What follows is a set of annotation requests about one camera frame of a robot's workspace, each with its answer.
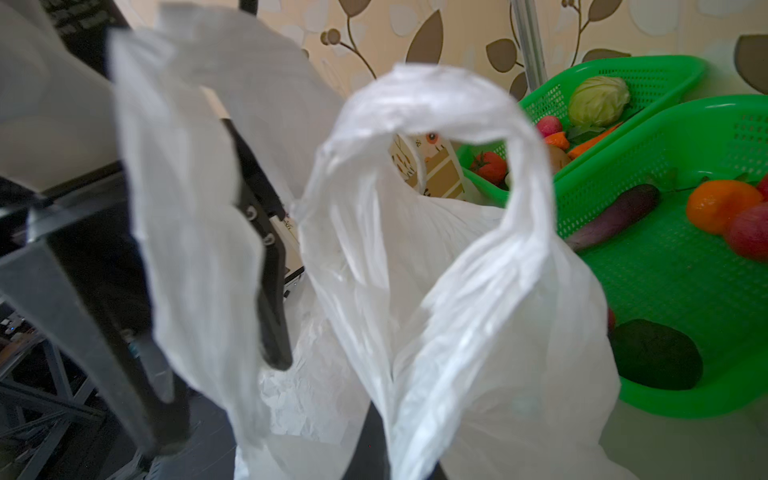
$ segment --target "purple eggplant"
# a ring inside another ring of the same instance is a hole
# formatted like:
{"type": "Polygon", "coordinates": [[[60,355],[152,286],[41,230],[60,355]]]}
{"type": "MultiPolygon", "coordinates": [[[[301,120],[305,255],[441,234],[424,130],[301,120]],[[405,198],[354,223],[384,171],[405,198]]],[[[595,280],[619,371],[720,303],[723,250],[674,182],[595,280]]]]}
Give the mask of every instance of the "purple eggplant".
{"type": "Polygon", "coordinates": [[[615,202],[590,223],[565,239],[574,252],[610,240],[648,215],[659,204],[659,189],[649,184],[637,185],[618,196],[615,202]]]}

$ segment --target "orange carrot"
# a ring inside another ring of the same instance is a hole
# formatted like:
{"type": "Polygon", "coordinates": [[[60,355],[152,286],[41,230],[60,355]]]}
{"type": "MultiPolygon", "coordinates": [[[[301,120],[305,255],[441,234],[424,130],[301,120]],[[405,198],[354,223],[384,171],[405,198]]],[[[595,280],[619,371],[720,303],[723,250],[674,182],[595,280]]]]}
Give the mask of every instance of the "orange carrot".
{"type": "Polygon", "coordinates": [[[571,146],[571,142],[565,137],[565,132],[563,131],[547,136],[544,139],[544,143],[557,147],[560,150],[567,150],[571,146]]]}
{"type": "Polygon", "coordinates": [[[615,124],[611,128],[608,128],[606,131],[599,134],[597,137],[593,138],[592,140],[585,141],[583,144],[579,145],[578,147],[573,147],[571,151],[568,152],[568,156],[571,158],[571,160],[576,160],[576,157],[583,154],[585,151],[589,150],[590,148],[594,147],[600,140],[606,138],[608,134],[610,134],[612,131],[619,128],[621,124],[623,124],[623,121],[615,124]]]}

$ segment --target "tangerine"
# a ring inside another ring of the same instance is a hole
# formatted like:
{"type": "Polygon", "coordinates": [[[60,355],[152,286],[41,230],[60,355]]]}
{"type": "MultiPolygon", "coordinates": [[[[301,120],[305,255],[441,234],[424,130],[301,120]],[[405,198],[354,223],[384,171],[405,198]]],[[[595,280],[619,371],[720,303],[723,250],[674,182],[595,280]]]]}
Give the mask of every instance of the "tangerine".
{"type": "Polygon", "coordinates": [[[701,230],[722,235],[738,214],[761,201],[763,195],[752,185],[738,180],[711,180],[688,197],[685,214],[701,230]]]}

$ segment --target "green cabbage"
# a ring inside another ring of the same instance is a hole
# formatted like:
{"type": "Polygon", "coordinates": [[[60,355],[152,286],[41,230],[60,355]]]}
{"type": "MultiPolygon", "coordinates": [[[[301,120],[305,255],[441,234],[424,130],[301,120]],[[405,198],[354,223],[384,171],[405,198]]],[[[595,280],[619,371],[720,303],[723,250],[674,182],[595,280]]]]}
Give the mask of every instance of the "green cabbage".
{"type": "Polygon", "coordinates": [[[622,78],[588,78],[571,96],[568,117],[577,127],[607,127],[619,119],[629,98],[622,78]]]}

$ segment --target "green plastic basket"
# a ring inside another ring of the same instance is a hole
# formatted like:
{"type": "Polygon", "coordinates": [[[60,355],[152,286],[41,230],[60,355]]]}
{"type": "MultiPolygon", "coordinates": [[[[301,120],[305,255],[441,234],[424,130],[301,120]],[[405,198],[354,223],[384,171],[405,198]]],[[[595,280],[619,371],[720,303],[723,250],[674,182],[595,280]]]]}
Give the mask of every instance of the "green plastic basket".
{"type": "Polygon", "coordinates": [[[618,324],[647,319],[688,335],[704,362],[699,384],[652,389],[621,379],[621,399],[679,418],[722,415],[768,392],[768,265],[733,253],[686,218],[705,176],[747,181],[768,173],[768,97],[707,98],[655,115],[555,182],[565,238],[649,176],[667,179],[651,214],[581,258],[600,280],[618,324]]]}
{"type": "MultiPolygon", "coordinates": [[[[627,82],[631,100],[624,109],[620,120],[627,120],[630,116],[631,118],[558,172],[554,177],[557,180],[571,173],[576,167],[588,161],[641,122],[665,108],[680,103],[683,94],[704,77],[706,70],[706,62],[699,58],[684,55],[593,60],[571,67],[554,76],[523,98],[520,101],[520,106],[523,107],[534,124],[547,115],[554,115],[560,119],[563,128],[567,130],[571,126],[571,121],[568,119],[568,102],[570,102],[576,87],[584,80],[597,75],[604,75],[622,77],[627,82]]],[[[506,159],[506,149],[503,142],[479,146],[464,145],[458,149],[456,154],[459,163],[464,167],[464,175],[491,202],[503,207],[507,204],[509,192],[496,187],[469,170],[472,161],[481,151],[493,151],[506,159]]]]}

